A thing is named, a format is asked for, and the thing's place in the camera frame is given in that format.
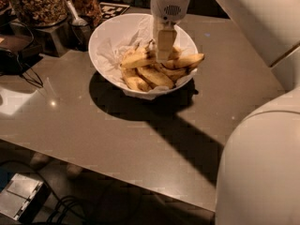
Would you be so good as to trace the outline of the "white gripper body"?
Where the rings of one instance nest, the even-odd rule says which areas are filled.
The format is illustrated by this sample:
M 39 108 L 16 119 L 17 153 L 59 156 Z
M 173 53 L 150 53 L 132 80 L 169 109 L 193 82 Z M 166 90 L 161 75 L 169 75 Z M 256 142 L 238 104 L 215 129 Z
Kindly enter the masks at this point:
M 190 0 L 151 0 L 153 28 L 173 29 L 186 16 Z

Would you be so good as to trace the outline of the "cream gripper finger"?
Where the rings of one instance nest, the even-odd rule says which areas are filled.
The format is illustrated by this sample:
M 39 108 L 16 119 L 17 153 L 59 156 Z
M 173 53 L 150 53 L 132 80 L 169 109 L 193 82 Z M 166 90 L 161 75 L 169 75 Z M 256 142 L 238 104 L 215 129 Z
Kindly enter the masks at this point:
M 174 29 L 164 29 L 157 32 L 157 60 L 166 61 L 173 50 L 177 32 Z
M 153 48 L 157 52 L 158 51 L 158 20 L 156 16 L 152 16 L 152 17 L 153 17 L 152 34 L 153 34 L 153 43 L 154 43 Z

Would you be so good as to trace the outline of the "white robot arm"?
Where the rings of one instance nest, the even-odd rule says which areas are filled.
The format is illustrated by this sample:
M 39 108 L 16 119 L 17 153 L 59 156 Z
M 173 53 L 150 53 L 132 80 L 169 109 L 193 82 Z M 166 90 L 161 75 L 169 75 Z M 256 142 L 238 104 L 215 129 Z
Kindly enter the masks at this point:
M 300 225 L 300 0 L 216 0 L 282 84 L 222 152 L 215 225 Z

